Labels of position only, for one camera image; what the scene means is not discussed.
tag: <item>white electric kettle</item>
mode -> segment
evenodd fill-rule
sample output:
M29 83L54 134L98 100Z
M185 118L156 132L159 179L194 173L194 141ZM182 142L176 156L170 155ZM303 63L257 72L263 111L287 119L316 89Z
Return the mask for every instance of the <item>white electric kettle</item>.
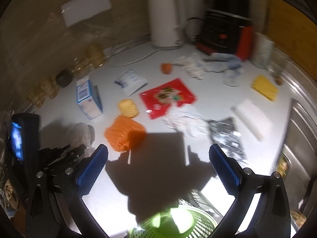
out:
M177 49L184 43L180 0L148 0L151 40L155 47Z

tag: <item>metal sink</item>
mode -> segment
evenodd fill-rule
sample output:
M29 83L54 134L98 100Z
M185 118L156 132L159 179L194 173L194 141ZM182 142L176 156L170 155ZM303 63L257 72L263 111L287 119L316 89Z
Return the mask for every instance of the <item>metal sink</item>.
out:
M292 101L290 120L277 170L283 176L290 210L308 217L317 203L317 125Z

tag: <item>yellow sponge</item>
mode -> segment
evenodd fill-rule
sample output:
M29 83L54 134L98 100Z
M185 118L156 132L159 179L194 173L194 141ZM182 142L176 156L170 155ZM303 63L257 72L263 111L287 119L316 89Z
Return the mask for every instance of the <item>yellow sponge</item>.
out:
M139 114L137 106L131 99L121 100L118 107L120 112L129 118L133 118Z
M263 75L259 75L252 83L252 88L271 101L274 101L278 89Z

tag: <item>green plastic basket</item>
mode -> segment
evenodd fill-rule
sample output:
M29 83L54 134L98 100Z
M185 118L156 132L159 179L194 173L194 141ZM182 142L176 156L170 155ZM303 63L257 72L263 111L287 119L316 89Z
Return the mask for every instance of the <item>green plastic basket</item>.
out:
M179 205L160 212L129 232L129 238L207 238L217 222L205 211Z

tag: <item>blue and white box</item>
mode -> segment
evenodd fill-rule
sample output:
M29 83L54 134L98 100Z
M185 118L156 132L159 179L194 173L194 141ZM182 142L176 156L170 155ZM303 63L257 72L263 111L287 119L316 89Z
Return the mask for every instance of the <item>blue and white box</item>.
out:
M102 114L102 105L98 90L89 80L89 76L77 81L77 105L89 120Z

